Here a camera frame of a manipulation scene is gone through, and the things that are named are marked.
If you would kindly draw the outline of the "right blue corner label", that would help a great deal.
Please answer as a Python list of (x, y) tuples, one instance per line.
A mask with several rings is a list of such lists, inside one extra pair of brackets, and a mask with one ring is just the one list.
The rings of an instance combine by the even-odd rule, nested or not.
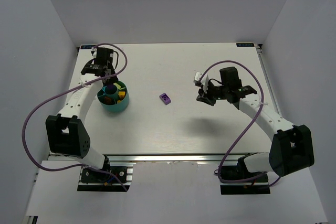
[(237, 47), (254, 47), (254, 43), (251, 42), (237, 42), (236, 43)]

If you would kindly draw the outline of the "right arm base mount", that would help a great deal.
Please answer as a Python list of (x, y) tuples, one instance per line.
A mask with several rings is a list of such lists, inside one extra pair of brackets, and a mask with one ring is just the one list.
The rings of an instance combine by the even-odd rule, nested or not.
[(223, 165), (220, 169), (221, 180), (228, 183), (220, 184), (221, 195), (268, 195), (270, 194), (267, 174), (251, 173), (244, 164), (249, 155), (240, 157), (236, 165)]

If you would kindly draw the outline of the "purple hollow lego brick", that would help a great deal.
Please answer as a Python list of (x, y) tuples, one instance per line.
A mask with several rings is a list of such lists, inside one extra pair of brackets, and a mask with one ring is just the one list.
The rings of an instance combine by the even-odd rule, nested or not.
[(171, 103), (171, 99), (169, 98), (169, 96), (166, 93), (162, 93), (159, 95), (159, 98), (161, 99), (161, 101), (165, 104), (168, 105)]

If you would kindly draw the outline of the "purple curved lego brick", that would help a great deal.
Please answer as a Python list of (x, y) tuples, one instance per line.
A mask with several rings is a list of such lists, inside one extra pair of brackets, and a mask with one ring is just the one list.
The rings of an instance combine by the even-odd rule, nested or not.
[(115, 85), (108, 85), (108, 86), (106, 86), (106, 89), (107, 90), (115, 90), (117, 87), (115, 86)]

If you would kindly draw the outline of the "blue corner label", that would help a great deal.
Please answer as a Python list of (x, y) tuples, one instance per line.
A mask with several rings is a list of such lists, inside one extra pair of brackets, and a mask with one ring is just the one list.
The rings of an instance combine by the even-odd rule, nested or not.
[(254, 47), (254, 43), (251, 42), (237, 42), (236, 43), (237, 47)]
[(92, 50), (95, 49), (96, 45), (81, 45), (79, 49), (81, 50)]

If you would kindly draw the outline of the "aluminium table rail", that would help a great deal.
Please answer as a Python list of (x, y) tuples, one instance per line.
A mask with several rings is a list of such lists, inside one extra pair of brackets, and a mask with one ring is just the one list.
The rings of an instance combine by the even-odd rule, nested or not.
[(172, 154), (172, 155), (108, 155), (111, 162), (189, 162), (189, 161), (215, 161), (219, 162), (223, 154)]

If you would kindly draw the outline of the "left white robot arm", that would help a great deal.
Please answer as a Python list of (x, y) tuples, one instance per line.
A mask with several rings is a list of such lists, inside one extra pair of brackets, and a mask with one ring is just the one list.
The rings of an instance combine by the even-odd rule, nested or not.
[(66, 105), (55, 116), (46, 119), (49, 148), (52, 153), (68, 156), (97, 170), (107, 171), (107, 158), (91, 146), (90, 136), (84, 121), (97, 93), (105, 83), (115, 77), (102, 80), (114, 74), (112, 66), (114, 50), (98, 47), (92, 50), (93, 58), (81, 71), (79, 89), (72, 92)]

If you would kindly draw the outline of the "teal divided round container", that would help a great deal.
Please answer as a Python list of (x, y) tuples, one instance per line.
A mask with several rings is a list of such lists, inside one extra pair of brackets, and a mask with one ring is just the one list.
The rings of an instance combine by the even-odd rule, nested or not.
[[(113, 85), (116, 85), (116, 83), (122, 83), (121, 81), (117, 81), (115, 83), (113, 83)], [(117, 101), (120, 100), (118, 97), (118, 92), (119, 91), (125, 91), (126, 92), (126, 96), (123, 99), (123, 101), (119, 104), (117, 104)], [(113, 101), (111, 105), (107, 105), (104, 103), (104, 97), (110, 97)], [(102, 89), (97, 93), (97, 98), (100, 102), (100, 104), (102, 105), (102, 107), (112, 113), (119, 113), (124, 111), (127, 106), (129, 105), (129, 93), (127, 90), (127, 87), (125, 89), (119, 90), (118, 88), (116, 88), (115, 90), (107, 90), (106, 86), (102, 87)]]

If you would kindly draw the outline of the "pale yellow-green lego brick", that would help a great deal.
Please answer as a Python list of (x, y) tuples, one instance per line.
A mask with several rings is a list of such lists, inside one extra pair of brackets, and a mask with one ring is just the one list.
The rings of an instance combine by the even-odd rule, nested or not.
[(116, 85), (117, 85), (117, 88), (118, 88), (119, 90), (122, 90), (122, 89), (125, 89), (125, 88), (126, 88), (126, 86), (125, 86), (124, 84), (122, 84), (122, 83), (116, 83)]

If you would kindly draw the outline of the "orange studded lego brick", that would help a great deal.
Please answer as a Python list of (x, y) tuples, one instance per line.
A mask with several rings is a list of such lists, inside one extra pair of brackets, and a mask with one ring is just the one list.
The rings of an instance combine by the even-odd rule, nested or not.
[(110, 97), (104, 97), (104, 103), (107, 105), (111, 105), (112, 104), (112, 99)]

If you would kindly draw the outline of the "left blue corner label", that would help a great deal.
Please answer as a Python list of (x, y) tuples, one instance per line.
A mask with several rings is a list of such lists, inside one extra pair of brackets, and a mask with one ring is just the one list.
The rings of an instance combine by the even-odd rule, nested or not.
[(92, 50), (95, 49), (96, 45), (81, 45), (79, 49), (81, 50)]

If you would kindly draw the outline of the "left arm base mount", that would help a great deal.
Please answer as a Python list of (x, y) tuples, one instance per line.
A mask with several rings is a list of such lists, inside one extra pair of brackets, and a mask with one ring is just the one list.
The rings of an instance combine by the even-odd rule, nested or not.
[(82, 168), (77, 185), (77, 191), (81, 192), (122, 192), (125, 193), (131, 185), (133, 165), (128, 163), (104, 162), (103, 171), (93, 171)]

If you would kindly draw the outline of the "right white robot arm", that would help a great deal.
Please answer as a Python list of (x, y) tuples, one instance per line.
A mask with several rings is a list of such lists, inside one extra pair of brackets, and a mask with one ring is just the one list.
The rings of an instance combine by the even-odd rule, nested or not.
[(243, 179), (265, 172), (284, 177), (314, 164), (312, 136), (307, 126), (294, 125), (263, 103), (254, 88), (242, 84), (235, 67), (221, 69), (220, 76), (221, 81), (215, 86), (208, 75), (195, 74), (197, 101), (214, 106), (216, 101), (226, 100), (254, 120), (271, 140), (269, 152), (239, 158), (237, 172)]

